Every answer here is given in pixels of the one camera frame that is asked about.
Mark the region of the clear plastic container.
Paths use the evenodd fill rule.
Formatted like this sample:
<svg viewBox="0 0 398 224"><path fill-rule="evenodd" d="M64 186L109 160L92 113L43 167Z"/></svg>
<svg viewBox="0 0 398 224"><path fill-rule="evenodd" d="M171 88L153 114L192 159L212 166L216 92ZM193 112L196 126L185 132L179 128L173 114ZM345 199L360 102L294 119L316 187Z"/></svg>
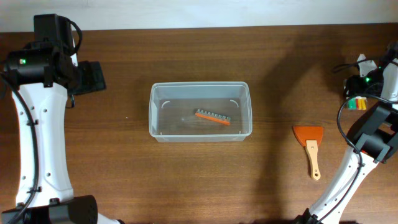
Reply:
<svg viewBox="0 0 398 224"><path fill-rule="evenodd" d="M243 141L252 133L249 86L155 83L149 100L149 133L158 142Z"/></svg>

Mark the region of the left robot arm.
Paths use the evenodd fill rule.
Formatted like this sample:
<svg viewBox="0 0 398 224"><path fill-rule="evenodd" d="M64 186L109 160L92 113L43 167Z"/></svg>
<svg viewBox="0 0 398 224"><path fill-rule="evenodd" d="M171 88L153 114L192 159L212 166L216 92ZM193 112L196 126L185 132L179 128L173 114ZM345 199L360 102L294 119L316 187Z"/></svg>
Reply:
<svg viewBox="0 0 398 224"><path fill-rule="evenodd" d="M65 111L77 95L106 88L98 62L77 60L80 28L57 14L34 17L34 41L10 52L1 79L11 89L19 122L21 176L16 206L3 223L110 223L94 196L77 197L68 175Z"/></svg>

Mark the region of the orange screwdriver bit holder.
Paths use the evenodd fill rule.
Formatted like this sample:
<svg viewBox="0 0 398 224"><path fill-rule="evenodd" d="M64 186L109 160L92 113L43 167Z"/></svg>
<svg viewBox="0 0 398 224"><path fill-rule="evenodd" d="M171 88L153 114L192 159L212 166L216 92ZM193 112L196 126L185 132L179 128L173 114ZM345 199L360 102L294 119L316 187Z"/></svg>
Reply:
<svg viewBox="0 0 398 224"><path fill-rule="evenodd" d="M207 119L223 125L229 126L231 124L231 118L229 116L213 113L211 111L197 109L195 115L199 118Z"/></svg>

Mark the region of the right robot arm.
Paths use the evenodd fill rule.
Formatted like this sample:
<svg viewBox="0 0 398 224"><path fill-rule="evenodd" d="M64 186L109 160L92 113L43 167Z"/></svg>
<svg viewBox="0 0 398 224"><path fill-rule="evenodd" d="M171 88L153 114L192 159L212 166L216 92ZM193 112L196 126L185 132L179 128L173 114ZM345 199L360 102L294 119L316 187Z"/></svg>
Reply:
<svg viewBox="0 0 398 224"><path fill-rule="evenodd" d="M293 222L298 224L339 223L347 204L362 181L397 153L397 43L379 58L361 54L351 64L333 68L338 73L356 67L358 74L343 83L345 101L336 117L341 124L344 109L364 114L340 134L348 144L341 165L322 196Z"/></svg>

